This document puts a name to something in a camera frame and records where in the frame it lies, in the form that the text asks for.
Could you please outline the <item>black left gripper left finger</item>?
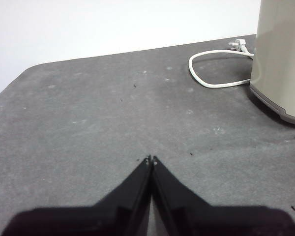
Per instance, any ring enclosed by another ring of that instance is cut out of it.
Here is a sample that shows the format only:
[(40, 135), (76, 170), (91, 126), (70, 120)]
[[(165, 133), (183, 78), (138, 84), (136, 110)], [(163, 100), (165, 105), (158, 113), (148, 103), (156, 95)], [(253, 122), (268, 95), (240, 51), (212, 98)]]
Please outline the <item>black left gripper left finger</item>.
[(92, 206), (44, 207), (16, 214), (4, 236), (145, 236), (151, 193), (151, 158)]

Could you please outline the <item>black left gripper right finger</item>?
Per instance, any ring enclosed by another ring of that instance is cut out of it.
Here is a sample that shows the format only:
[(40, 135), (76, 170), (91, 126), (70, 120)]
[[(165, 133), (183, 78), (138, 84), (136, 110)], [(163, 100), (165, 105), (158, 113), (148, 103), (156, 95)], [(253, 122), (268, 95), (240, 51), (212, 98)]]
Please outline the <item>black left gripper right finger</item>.
[(295, 236), (285, 211), (266, 206), (212, 206), (152, 158), (152, 196), (171, 236)]

